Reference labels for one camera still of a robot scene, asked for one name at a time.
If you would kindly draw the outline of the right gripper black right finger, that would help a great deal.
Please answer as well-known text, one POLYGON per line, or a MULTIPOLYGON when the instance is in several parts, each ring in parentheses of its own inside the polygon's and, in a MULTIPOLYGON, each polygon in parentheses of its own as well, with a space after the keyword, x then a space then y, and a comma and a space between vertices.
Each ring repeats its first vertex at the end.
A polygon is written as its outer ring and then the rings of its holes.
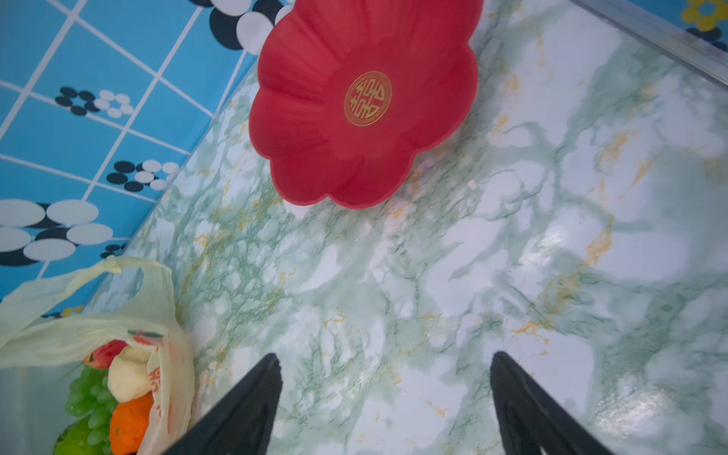
POLYGON ((506 352, 494 354, 490 384, 507 455, 612 455, 506 352))

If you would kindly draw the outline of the translucent yellowish plastic bag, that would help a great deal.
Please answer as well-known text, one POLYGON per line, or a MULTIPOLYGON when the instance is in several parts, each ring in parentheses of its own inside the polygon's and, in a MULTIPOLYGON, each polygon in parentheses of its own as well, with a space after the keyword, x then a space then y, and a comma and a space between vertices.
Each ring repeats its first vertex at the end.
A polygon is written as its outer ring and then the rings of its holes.
POLYGON ((190 340, 176 319, 172 271, 136 257, 111 257, 94 267, 26 282, 1 304, 1 367, 50 367, 79 362, 112 340, 150 353, 147 373, 155 405, 140 448, 162 454, 187 432, 195 396, 190 340), (108 313, 88 313, 40 322, 45 312, 104 273, 137 268, 136 295, 108 313))

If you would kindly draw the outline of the fake orange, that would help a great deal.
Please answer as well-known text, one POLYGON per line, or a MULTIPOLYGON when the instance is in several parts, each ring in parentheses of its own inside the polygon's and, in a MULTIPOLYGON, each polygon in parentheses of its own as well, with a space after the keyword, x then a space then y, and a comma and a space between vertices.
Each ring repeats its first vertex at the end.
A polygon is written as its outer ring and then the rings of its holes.
POLYGON ((110 422, 110 443, 114 455, 136 454, 149 427, 153 394, 120 403, 110 422))

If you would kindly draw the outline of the fake green grapes bunch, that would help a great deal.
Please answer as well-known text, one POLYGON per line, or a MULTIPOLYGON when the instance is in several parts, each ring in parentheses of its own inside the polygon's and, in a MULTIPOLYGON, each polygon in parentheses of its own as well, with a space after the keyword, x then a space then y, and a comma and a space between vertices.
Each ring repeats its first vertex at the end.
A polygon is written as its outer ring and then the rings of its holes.
POLYGON ((64 411, 76 418, 75 422, 89 417, 92 428, 107 425, 110 430, 111 417, 117 405, 107 387, 107 371, 83 365, 80 376, 69 386, 64 411))

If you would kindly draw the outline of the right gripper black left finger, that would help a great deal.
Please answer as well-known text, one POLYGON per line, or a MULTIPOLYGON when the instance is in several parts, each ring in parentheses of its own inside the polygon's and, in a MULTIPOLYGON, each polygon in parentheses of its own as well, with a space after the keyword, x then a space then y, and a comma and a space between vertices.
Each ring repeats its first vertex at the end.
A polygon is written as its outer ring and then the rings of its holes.
POLYGON ((281 393, 280 360, 270 353, 166 453, 265 454, 281 393))

